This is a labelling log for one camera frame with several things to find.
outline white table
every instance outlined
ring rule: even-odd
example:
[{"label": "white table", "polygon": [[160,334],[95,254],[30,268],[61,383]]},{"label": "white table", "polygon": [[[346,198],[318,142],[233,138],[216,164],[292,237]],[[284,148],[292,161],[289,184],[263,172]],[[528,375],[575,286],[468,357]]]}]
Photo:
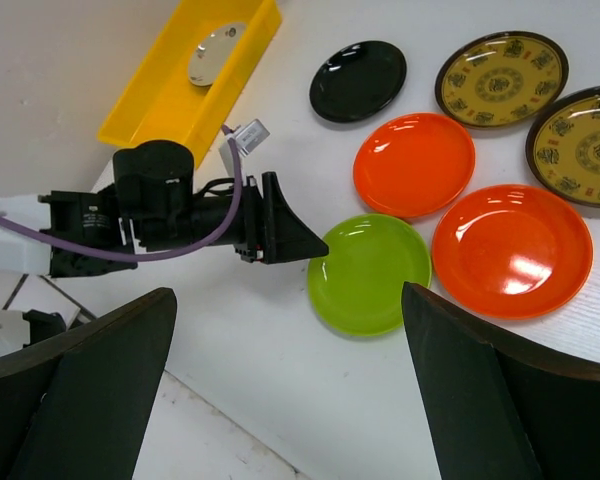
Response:
[{"label": "white table", "polygon": [[[271,130],[249,157],[248,170],[277,171],[291,207],[320,235],[365,210],[351,179],[363,140],[391,118],[437,111],[438,69],[474,38],[537,31],[569,57],[565,94],[600,84],[600,0],[591,7],[537,0],[289,1],[283,14],[228,123],[258,117]],[[339,48],[366,39],[404,51],[409,71],[403,92],[369,121],[343,127],[320,122],[308,102],[315,70]],[[467,192],[498,183],[538,185],[524,159],[529,126],[474,134],[477,165]],[[196,185],[221,175],[214,147],[196,172]],[[110,180],[107,170],[101,182]],[[579,210],[596,247],[587,285],[554,314],[502,325],[600,361],[600,210]],[[415,222],[427,242],[442,213]],[[216,247],[59,284],[97,314],[155,287],[174,288],[179,313],[169,372],[314,480],[439,478],[404,332],[373,340],[332,333],[312,312],[305,268],[306,262],[248,265],[230,247]],[[433,289],[439,291],[435,282]]]}]

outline floor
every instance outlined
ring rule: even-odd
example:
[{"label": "floor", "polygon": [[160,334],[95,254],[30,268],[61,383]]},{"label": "floor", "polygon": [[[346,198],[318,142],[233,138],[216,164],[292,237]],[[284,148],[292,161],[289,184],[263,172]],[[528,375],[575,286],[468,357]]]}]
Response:
[{"label": "floor", "polygon": [[[46,279],[0,273],[0,309],[93,316]],[[134,480],[309,480],[202,397],[165,372]]]}]

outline yellow patterned plate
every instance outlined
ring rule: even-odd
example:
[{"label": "yellow patterned plate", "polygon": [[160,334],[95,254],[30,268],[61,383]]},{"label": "yellow patterned plate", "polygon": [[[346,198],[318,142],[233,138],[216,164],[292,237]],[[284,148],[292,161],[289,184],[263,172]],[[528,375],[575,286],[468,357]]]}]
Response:
[{"label": "yellow patterned plate", "polygon": [[533,174],[549,190],[600,207],[600,87],[562,98],[538,117],[526,154]]},{"label": "yellow patterned plate", "polygon": [[564,51],[547,37],[494,33],[446,61],[436,79],[436,100],[445,114],[467,127],[506,127],[551,104],[568,75]]}]

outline black plate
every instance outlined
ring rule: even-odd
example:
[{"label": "black plate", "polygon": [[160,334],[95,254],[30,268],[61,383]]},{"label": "black plate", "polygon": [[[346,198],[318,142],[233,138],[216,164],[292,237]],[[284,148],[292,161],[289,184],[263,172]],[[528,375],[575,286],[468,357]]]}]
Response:
[{"label": "black plate", "polygon": [[364,120],[398,95],[407,76],[402,52],[370,40],[343,48],[318,70],[309,99],[318,115],[338,123]]}]

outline metal plate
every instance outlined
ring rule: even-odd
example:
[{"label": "metal plate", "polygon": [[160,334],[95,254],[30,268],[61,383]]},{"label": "metal plate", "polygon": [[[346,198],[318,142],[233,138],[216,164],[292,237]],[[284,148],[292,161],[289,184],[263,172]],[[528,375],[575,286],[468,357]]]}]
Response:
[{"label": "metal plate", "polygon": [[229,23],[205,38],[189,61],[189,81],[198,87],[211,85],[246,29],[245,23]]}]

